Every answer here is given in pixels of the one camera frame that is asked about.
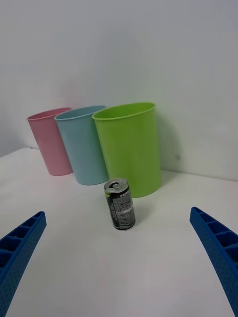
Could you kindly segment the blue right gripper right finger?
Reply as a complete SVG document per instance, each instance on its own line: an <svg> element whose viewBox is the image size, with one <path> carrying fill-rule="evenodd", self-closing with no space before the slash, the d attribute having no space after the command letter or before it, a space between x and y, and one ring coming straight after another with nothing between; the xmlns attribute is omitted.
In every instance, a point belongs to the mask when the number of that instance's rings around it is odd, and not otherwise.
<svg viewBox="0 0 238 317"><path fill-rule="evenodd" d="M235 316L238 315L238 235L193 207L190 223L198 235L223 287Z"/></svg>

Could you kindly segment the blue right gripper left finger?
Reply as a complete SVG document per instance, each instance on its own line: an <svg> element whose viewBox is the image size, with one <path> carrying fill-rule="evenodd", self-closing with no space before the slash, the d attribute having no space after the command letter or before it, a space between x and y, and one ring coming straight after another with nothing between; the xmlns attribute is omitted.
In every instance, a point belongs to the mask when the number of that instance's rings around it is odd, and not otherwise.
<svg viewBox="0 0 238 317"><path fill-rule="evenodd" d="M31 256L47 226L38 212L0 240L0 316L8 308Z"/></svg>

